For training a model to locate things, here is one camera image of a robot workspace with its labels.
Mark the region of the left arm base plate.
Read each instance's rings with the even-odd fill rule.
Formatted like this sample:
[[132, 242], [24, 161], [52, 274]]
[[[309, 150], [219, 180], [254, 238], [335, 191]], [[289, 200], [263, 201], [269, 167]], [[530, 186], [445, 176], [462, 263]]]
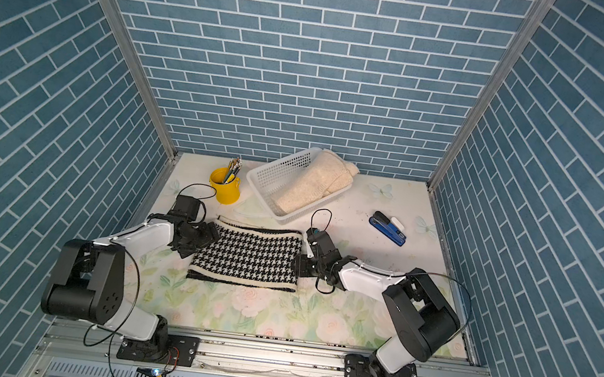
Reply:
[[155, 334], [153, 339], [147, 341], [125, 338], [118, 349], [117, 358], [189, 368], [193, 365], [199, 346], [200, 338], [187, 335]]

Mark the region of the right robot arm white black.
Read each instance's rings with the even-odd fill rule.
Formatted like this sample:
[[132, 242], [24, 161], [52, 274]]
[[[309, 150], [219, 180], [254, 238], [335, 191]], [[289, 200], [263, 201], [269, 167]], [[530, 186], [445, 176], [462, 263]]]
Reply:
[[429, 360], [464, 328], [450, 302], [424, 269], [387, 272], [343, 256], [325, 230], [306, 231], [307, 253], [292, 263], [298, 277], [324, 281], [331, 291], [357, 292], [385, 305], [395, 334], [369, 356], [371, 377], [399, 377], [413, 362]]

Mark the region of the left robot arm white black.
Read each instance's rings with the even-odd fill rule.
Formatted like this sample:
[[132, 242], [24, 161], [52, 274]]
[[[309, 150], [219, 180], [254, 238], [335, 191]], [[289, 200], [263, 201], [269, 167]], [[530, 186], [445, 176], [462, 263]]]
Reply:
[[182, 258], [220, 239], [216, 224], [199, 217], [204, 202], [180, 194], [167, 213], [150, 214], [139, 225], [94, 240], [72, 239], [63, 245], [50, 273], [40, 308], [44, 313], [87, 321], [123, 337], [128, 344], [165, 352], [168, 323], [144, 312], [125, 295], [126, 267], [141, 279], [139, 258], [168, 248]]

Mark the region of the black white patterned cloth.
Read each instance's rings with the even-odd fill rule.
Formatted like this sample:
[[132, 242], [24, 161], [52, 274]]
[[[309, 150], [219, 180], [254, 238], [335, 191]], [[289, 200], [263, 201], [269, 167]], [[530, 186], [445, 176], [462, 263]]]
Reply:
[[265, 229], [216, 221], [220, 238], [193, 254], [187, 269], [191, 280], [294, 292], [295, 259], [302, 254], [303, 235], [296, 230]]

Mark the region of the beige knitted scarf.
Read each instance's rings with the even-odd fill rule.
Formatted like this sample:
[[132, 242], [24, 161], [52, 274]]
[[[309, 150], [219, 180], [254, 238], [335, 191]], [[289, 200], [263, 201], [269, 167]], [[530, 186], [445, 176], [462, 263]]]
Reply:
[[273, 194], [272, 199], [282, 214], [293, 213], [350, 186], [358, 174], [355, 164], [326, 149], [302, 174]]

